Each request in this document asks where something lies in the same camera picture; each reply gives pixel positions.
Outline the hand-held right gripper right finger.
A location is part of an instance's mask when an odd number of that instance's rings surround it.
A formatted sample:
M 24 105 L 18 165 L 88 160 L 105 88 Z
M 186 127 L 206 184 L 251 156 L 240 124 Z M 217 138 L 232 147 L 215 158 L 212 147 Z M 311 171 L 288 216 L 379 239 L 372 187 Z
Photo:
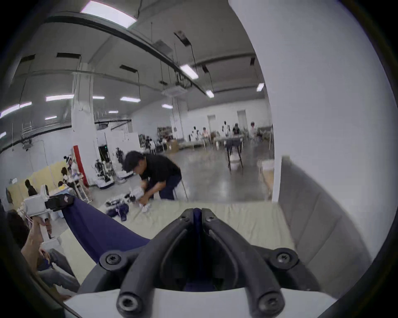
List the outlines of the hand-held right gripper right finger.
M 245 288 L 250 315 L 261 318 L 282 312 L 281 288 L 320 291 L 295 251 L 253 246 L 207 208 L 201 209 L 201 280 L 211 291 Z

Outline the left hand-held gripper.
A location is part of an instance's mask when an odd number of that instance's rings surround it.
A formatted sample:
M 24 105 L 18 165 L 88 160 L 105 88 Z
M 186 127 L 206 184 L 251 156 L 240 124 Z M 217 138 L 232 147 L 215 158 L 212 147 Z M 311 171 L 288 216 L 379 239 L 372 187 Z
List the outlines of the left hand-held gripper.
M 24 199 L 23 207 L 27 220 L 39 219 L 39 233 L 42 236 L 42 248 L 45 250 L 61 250 L 60 235 L 64 231 L 64 217 L 61 211 L 52 211 L 46 207 L 49 200 L 47 188 L 41 188 L 40 193 Z M 60 194 L 57 196 L 58 210 L 73 206 L 75 196 Z

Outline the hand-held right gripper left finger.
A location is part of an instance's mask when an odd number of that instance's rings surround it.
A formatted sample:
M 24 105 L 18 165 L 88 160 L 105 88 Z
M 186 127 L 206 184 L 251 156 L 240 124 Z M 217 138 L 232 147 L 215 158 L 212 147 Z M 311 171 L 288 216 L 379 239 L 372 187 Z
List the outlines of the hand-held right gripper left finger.
M 125 252 L 105 252 L 83 281 L 78 294 L 108 291 L 118 283 L 118 313 L 125 318 L 144 317 L 150 311 L 150 298 L 157 283 L 177 287 L 166 275 L 166 263 L 195 229 L 194 219 L 194 209 L 186 209 L 147 245 Z

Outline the person's left hand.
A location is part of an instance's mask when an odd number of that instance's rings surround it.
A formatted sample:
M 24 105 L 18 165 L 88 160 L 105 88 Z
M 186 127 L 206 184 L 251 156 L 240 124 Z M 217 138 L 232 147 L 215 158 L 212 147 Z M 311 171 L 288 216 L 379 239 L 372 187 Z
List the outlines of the person's left hand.
M 25 258 L 29 269 L 33 272 L 37 272 L 37 264 L 40 256 L 44 256 L 44 259 L 50 261 L 49 253 L 41 248 L 43 243 L 41 226 L 45 226 L 45 223 L 39 216 L 33 216 L 32 227 L 28 234 L 27 240 L 21 249 L 21 254 Z

